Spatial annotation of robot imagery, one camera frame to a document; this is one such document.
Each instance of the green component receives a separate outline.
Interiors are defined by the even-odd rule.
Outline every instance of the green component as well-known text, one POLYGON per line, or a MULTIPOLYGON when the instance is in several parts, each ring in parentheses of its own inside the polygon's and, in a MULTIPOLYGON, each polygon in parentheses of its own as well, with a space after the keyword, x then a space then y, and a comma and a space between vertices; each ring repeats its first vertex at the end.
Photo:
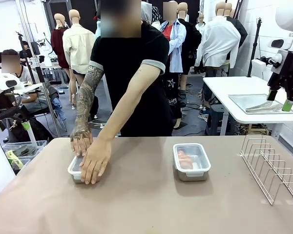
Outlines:
POLYGON ((289 103, 289 100, 286 100, 285 103, 283 104, 282 110, 289 112, 292 108, 293 104, 289 103))
POLYGON ((27 131, 28 129, 30 129, 30 124, 29 122, 24 122, 24 123, 21 123, 23 125, 23 128, 27 131))

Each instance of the light blue shirt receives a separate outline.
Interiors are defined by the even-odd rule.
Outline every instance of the light blue shirt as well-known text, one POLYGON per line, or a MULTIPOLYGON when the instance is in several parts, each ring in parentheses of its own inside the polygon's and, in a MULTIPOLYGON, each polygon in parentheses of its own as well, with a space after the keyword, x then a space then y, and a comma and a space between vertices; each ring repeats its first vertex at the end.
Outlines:
MULTIPOLYGON (((164 31, 168 24, 168 21, 162 23, 161 32, 164 31)), ((176 20, 172 25, 172 30, 170 33, 169 41, 169 53, 170 56, 170 68, 169 72, 171 73, 183 73, 182 70, 182 61, 181 61, 181 47, 182 43, 186 39, 186 27, 176 20)))

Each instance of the man's right hand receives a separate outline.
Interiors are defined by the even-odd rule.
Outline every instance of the man's right hand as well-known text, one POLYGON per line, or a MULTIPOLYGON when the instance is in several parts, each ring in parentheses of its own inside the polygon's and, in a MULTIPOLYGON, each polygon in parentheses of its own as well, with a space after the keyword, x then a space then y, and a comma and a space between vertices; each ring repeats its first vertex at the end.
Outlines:
POLYGON ((87 126, 75 126, 72 134, 70 135, 70 144, 72 151, 75 152, 77 156, 85 156, 85 153, 92 142, 92 134, 87 126))

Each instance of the beige tabletop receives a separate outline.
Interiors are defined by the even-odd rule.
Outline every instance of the beige tabletop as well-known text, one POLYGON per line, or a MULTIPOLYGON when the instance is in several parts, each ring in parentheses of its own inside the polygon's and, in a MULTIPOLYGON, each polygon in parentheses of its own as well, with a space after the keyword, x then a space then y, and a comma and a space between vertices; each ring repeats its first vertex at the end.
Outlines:
POLYGON ((277 204, 266 202, 239 156, 243 139, 117 138, 102 180, 76 185, 69 139, 57 138, 0 194, 0 234, 293 234, 292 197, 282 187, 277 204), (189 142, 206 150, 206 181, 181 182, 173 171, 173 145, 189 142))

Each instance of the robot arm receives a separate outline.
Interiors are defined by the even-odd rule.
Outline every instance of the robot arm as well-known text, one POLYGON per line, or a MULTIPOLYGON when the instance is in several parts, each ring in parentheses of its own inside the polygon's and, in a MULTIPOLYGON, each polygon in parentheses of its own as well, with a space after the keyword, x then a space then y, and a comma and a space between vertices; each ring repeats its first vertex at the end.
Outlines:
MULTIPOLYGON (((275 18, 280 28, 293 31, 293 0, 277 8, 275 18)), ((273 65, 273 74, 268 82, 270 91, 267 100, 274 100, 278 90, 283 87, 287 93, 287 100, 282 110, 290 111, 293 105, 293 39, 274 40, 270 47, 281 50, 278 51, 277 59, 261 58, 266 64, 273 65)))

